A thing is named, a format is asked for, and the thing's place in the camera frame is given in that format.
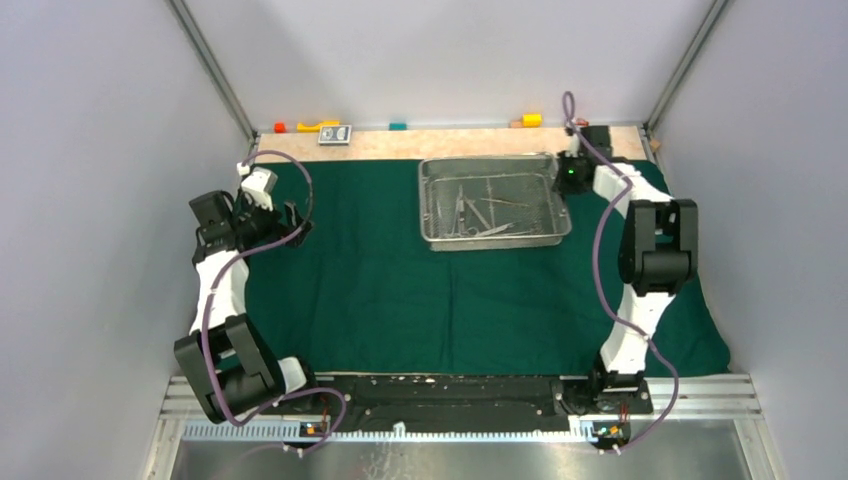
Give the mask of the metal mesh instrument tray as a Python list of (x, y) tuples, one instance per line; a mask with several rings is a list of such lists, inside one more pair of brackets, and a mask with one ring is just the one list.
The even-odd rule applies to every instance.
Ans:
[(435, 252), (556, 246), (572, 231), (551, 153), (425, 159), (419, 223)]

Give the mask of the steel tweezers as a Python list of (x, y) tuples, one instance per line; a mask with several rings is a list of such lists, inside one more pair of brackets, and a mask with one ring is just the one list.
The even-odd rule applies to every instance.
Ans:
[(526, 203), (515, 202), (515, 201), (510, 201), (510, 200), (502, 200), (502, 199), (497, 199), (497, 198), (482, 198), (481, 200), (486, 201), (486, 202), (490, 202), (490, 203), (502, 204), (502, 205), (508, 205), (508, 206), (529, 207), (529, 204), (526, 204)]

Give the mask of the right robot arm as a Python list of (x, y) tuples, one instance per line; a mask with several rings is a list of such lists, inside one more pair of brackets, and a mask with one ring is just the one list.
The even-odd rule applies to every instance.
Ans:
[(589, 404), (612, 412), (642, 381), (665, 309), (695, 276), (698, 207), (691, 199), (673, 198), (628, 160), (613, 156), (608, 127), (579, 121), (566, 135), (570, 145), (557, 155), (556, 191), (593, 193), (609, 203), (603, 221), (613, 213), (624, 221), (617, 257), (622, 296), (586, 385)]

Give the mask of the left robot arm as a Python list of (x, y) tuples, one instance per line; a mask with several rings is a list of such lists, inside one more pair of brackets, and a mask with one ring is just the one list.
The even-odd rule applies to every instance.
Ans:
[(306, 361), (277, 358), (247, 314), (249, 261), (242, 255), (287, 235), (299, 246), (311, 221), (291, 202), (265, 210), (244, 192), (211, 191), (189, 206), (198, 222), (192, 264), (200, 289), (195, 320), (173, 351), (201, 410), (215, 424), (238, 425), (280, 397), (297, 413), (314, 410), (321, 388)]

